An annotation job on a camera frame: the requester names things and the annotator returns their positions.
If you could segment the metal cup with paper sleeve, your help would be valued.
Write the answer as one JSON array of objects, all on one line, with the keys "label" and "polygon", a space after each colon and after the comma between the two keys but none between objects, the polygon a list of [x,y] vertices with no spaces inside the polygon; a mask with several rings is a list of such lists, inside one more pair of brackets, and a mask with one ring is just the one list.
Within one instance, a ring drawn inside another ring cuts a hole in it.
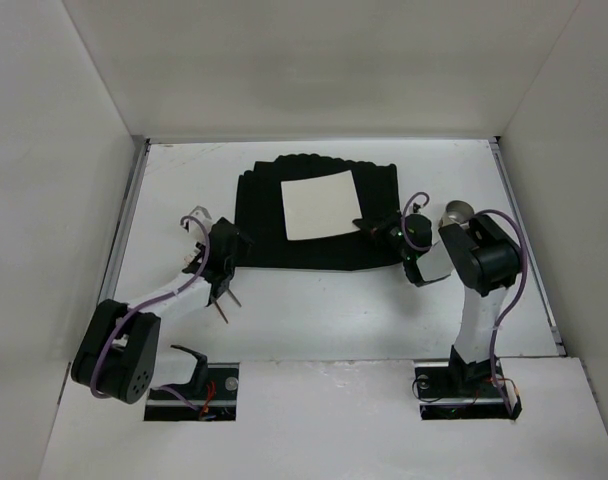
[{"label": "metal cup with paper sleeve", "polygon": [[463,200],[451,200],[444,208],[444,211],[439,218],[438,229],[441,230],[449,225],[457,225],[460,228],[467,230],[469,222],[475,215],[475,209]]}]

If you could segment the square white plate black rim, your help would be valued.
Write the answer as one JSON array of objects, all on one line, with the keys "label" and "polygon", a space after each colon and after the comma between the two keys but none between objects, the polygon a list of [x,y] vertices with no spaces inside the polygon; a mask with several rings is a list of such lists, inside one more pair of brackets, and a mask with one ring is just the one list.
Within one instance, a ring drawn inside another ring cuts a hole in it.
[{"label": "square white plate black rim", "polygon": [[358,231],[362,217],[350,170],[332,175],[281,183],[286,238],[306,241]]}]

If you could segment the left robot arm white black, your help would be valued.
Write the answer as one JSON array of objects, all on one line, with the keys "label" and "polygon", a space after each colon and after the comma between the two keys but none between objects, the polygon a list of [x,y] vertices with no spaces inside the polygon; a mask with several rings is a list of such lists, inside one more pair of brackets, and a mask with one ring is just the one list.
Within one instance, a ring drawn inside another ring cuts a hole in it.
[{"label": "left robot arm white black", "polygon": [[182,227],[201,232],[188,265],[168,284],[131,302],[97,304],[71,367],[73,382],[99,399],[134,404],[151,390],[168,393],[192,409],[190,398],[212,394],[208,358],[189,347],[160,346],[165,327],[216,306],[230,292],[238,264],[253,245],[238,226],[222,217],[208,226],[194,215]]}]

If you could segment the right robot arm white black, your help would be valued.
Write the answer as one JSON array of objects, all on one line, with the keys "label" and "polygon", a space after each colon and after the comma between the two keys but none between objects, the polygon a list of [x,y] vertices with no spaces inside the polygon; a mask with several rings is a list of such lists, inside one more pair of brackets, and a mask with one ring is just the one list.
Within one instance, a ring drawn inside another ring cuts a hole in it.
[{"label": "right robot arm white black", "polygon": [[406,278],[415,286],[442,281],[456,273],[465,292],[460,330],[445,367],[416,374],[422,400],[464,398],[495,384],[497,331],[506,312],[508,290],[526,279],[523,234],[507,214],[483,210],[464,223],[451,222],[432,235],[432,222],[413,213],[384,219],[359,218],[353,224],[375,244],[396,253]]}]

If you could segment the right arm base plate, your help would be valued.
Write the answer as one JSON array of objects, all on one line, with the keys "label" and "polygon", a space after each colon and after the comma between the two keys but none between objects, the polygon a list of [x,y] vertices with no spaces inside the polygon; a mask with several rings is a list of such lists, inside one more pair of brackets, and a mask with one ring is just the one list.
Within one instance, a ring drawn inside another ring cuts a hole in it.
[{"label": "right arm base plate", "polygon": [[458,385],[446,362],[415,365],[412,390],[419,402],[422,420],[511,420],[522,413],[521,396],[515,382],[497,367],[496,387],[491,377]]}]

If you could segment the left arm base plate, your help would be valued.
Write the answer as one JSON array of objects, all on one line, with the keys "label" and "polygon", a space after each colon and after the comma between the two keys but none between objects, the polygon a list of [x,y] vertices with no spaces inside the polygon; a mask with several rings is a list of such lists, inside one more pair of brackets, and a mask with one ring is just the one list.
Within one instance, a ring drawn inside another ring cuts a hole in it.
[{"label": "left arm base plate", "polygon": [[237,416],[239,363],[214,363],[205,384],[197,391],[188,385],[172,386],[181,398],[167,391],[150,390],[145,422],[232,422]]}]

